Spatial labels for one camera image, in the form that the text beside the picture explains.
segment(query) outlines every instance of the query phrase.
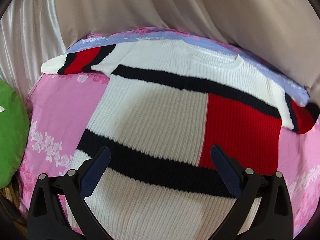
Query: green cushion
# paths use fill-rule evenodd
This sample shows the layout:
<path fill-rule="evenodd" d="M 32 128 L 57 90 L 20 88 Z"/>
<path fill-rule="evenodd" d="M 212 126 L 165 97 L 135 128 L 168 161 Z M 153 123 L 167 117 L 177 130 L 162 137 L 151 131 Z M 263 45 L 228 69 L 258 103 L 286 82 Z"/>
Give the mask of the green cushion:
<path fill-rule="evenodd" d="M 9 184 L 21 164 L 29 119 L 20 96 L 0 80 L 0 188 Z"/>

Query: sweater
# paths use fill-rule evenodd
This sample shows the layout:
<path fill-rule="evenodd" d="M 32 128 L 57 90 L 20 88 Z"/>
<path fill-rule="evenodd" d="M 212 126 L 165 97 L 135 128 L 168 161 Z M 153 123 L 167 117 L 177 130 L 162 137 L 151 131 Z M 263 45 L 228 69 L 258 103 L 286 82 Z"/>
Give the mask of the sweater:
<path fill-rule="evenodd" d="M 74 154 L 77 169 L 100 149 L 110 164 L 85 199 L 115 239 L 207 239 L 235 202 L 210 158 L 219 144 L 257 173 L 277 171 L 281 127 L 309 131 L 319 108 L 298 106 L 237 57 L 183 41 L 137 41 L 87 49 L 44 63 L 61 75 L 110 78 Z M 259 207 L 256 198 L 241 232 Z M 76 227 L 68 209 L 70 224 Z"/>

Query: red knit panel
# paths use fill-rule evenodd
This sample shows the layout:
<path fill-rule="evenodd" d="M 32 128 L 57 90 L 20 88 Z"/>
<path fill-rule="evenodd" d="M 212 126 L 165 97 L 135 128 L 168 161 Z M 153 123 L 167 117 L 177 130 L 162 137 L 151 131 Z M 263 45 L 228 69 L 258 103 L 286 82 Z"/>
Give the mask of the red knit panel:
<path fill-rule="evenodd" d="M 282 121 L 238 101 L 209 94 L 204 145 L 199 167 L 214 168 L 210 150 L 219 144 L 244 168 L 272 175 L 278 167 Z"/>
<path fill-rule="evenodd" d="M 298 106 L 293 100 L 291 105 L 297 117 L 297 124 L 298 124 L 297 133 L 303 134 L 303 133 L 309 132 L 315 125 L 315 121 L 312 115 L 305 107 Z"/>
<path fill-rule="evenodd" d="M 89 64 L 99 53 L 101 47 L 86 49 L 76 53 L 76 58 L 70 65 L 64 70 L 64 74 L 81 73 L 82 68 Z"/>

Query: silver screw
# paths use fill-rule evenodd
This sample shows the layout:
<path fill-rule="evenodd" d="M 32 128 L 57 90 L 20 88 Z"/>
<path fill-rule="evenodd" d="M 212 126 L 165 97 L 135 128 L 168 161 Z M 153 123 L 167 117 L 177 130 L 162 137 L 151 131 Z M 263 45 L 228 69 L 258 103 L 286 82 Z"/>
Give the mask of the silver screw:
<path fill-rule="evenodd" d="M 251 169 L 251 168 L 246 168 L 246 169 L 245 169 L 245 173 L 246 173 L 246 174 L 249 174 L 249 175 L 252 175 L 252 174 L 254 173 L 254 171 L 253 171 L 253 169 Z"/>
<path fill-rule="evenodd" d="M 280 171 L 277 171 L 277 172 L 276 172 L 276 176 L 277 176 L 278 178 L 282 178 L 283 175 L 282 175 L 282 173 L 281 173 Z"/>
<path fill-rule="evenodd" d="M 39 179 L 44 179 L 46 177 L 46 174 L 45 173 L 41 173 L 40 175 L 39 175 Z"/>
<path fill-rule="evenodd" d="M 68 170 L 67 174 L 68 176 L 73 176 L 76 174 L 76 170 Z"/>

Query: pink bed sheet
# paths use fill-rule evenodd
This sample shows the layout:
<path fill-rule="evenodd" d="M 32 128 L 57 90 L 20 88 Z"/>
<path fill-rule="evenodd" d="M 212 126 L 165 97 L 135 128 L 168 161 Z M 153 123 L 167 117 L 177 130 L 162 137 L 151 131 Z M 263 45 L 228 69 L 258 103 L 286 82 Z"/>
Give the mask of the pink bed sheet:
<path fill-rule="evenodd" d="M 32 106 L 28 145 L 20 167 L 22 202 L 29 208 L 41 173 L 66 173 L 81 135 L 109 79 L 99 73 L 66 76 L 44 74 L 29 94 Z M 320 122 L 307 134 L 282 129 L 279 170 L 290 192 L 297 235 L 316 210 L 320 196 Z"/>

